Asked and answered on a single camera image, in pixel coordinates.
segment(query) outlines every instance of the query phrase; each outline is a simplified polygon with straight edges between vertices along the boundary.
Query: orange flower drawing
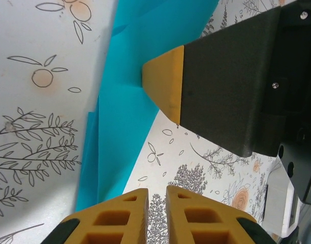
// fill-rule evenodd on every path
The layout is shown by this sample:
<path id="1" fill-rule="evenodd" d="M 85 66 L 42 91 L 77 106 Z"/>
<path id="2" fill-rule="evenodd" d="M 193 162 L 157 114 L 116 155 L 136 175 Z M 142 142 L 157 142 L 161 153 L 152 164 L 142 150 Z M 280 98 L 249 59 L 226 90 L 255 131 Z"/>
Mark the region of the orange flower drawing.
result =
<path id="1" fill-rule="evenodd" d="M 254 163 L 254 167 L 253 167 L 254 172 L 256 172 L 256 173 L 260 172 L 260 170 L 261 170 L 260 167 L 262 165 L 263 165 L 263 163 L 261 162 L 261 160 L 257 158 L 255 163 Z"/>
<path id="2" fill-rule="evenodd" d="M 248 203 L 248 190 L 246 187 L 242 187 L 232 200 L 231 206 L 245 211 Z"/>

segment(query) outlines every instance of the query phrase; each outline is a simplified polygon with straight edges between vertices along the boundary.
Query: screw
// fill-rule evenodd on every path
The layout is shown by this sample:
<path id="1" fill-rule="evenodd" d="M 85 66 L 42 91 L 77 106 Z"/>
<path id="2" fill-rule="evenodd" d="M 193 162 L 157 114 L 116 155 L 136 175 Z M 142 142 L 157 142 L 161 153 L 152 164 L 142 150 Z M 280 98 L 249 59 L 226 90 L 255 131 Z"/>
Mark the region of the screw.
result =
<path id="1" fill-rule="evenodd" d="M 279 84 L 278 84 L 277 82 L 274 82 L 274 83 L 272 84 L 273 89 L 277 89 L 278 86 L 279 86 Z"/>
<path id="2" fill-rule="evenodd" d="M 308 17 L 308 12 L 306 11 L 303 11 L 301 14 L 300 14 L 300 19 L 306 19 Z"/>

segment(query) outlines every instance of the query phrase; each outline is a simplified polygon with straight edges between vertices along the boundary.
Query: yellow gripper pad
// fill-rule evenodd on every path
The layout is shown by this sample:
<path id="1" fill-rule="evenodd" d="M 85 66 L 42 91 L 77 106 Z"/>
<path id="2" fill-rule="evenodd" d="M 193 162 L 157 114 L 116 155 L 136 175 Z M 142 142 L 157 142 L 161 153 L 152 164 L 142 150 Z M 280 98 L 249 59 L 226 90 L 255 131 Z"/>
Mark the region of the yellow gripper pad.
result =
<path id="1" fill-rule="evenodd" d="M 275 243 L 249 214 L 179 187 L 167 187 L 166 211 L 169 244 Z M 145 244 L 147 214 L 137 189 L 66 217 L 42 244 Z"/>

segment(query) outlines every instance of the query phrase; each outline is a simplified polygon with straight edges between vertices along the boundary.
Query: blue paper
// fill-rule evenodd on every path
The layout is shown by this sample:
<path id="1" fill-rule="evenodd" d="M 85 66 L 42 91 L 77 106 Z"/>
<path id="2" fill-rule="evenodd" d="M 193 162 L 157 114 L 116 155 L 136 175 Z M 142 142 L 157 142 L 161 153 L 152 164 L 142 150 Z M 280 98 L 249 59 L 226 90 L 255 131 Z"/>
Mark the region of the blue paper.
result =
<path id="1" fill-rule="evenodd" d="M 98 125 L 99 101 L 96 111 L 88 114 L 76 211 L 98 203 Z"/>
<path id="2" fill-rule="evenodd" d="M 142 65 L 200 37 L 217 3 L 119 0 L 99 93 L 99 202 L 122 194 L 159 110 L 142 88 Z"/>

